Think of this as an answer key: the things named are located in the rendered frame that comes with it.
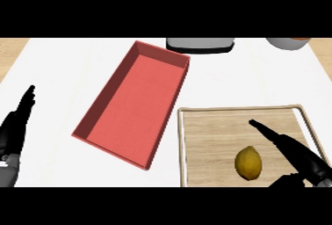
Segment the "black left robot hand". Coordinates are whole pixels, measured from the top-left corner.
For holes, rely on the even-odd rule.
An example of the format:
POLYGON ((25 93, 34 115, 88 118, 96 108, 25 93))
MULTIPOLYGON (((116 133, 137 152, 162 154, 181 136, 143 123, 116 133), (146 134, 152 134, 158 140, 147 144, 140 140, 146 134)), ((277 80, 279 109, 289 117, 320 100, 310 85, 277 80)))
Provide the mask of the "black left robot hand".
POLYGON ((26 122, 35 104, 34 89, 35 86, 31 85, 20 98, 17 108, 6 115, 0 125, 0 159, 10 154, 20 154, 23 148, 26 122))

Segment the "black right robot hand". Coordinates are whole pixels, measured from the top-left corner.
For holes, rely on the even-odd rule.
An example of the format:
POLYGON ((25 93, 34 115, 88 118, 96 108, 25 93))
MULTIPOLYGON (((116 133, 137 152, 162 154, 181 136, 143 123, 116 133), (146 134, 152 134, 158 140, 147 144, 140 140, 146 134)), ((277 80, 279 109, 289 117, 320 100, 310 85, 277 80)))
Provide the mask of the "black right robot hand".
POLYGON ((273 143, 274 147, 282 152, 285 159, 296 170, 296 173, 290 173, 289 175, 282 175, 279 177, 279 179, 271 183, 273 188, 302 188, 305 186, 304 180, 314 185, 318 178, 332 178, 332 168, 298 140, 286 134, 277 134, 256 120, 249 120, 249 124, 273 143))

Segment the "yellow lemon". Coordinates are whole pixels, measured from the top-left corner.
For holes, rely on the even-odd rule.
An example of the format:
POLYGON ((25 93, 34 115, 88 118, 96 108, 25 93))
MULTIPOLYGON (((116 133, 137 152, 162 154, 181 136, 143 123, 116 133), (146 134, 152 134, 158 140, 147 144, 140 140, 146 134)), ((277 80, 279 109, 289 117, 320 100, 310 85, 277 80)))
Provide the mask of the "yellow lemon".
POLYGON ((262 171, 262 160, 254 146, 248 146, 236 155, 234 169, 240 177, 251 181, 256 179, 262 171))

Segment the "pale wooden tray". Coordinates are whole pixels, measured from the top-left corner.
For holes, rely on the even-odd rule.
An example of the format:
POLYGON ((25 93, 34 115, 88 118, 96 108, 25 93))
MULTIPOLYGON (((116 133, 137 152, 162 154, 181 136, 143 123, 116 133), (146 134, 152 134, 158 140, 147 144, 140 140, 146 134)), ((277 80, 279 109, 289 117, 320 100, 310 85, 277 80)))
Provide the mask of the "pale wooden tray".
POLYGON ((279 149, 249 124, 251 120, 276 133, 292 136, 326 158, 302 106, 181 108, 177 126, 183 187, 265 187, 280 176, 295 173, 279 149), (245 180, 234 169, 236 155, 249 146, 262 159, 262 172, 252 181, 245 180))

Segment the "red open box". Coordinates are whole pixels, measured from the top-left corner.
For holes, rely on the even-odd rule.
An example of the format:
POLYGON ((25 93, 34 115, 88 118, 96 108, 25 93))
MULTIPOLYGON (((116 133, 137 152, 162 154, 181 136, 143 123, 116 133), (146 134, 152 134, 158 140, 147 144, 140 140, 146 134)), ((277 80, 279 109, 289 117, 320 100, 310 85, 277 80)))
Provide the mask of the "red open box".
POLYGON ((143 170, 150 168, 189 57, 137 41, 72 136, 143 170))

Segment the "grey round pot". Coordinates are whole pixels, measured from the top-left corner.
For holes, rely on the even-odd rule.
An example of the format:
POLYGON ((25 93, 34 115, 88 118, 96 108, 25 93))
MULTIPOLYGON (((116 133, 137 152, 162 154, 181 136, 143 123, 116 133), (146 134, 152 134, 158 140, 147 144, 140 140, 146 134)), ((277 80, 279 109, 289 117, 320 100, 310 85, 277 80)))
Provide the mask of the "grey round pot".
POLYGON ((310 38, 267 38, 267 41, 282 50, 298 50, 308 43, 310 38))

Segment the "grey and black appliance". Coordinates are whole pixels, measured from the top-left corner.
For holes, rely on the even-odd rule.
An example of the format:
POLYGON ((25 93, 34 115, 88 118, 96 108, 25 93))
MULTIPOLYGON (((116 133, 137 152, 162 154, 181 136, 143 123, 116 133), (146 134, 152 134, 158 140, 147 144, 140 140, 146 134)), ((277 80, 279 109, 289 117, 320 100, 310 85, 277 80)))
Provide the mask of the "grey and black appliance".
POLYGON ((234 46, 233 38, 166 38, 165 48, 181 54, 228 53, 234 46))

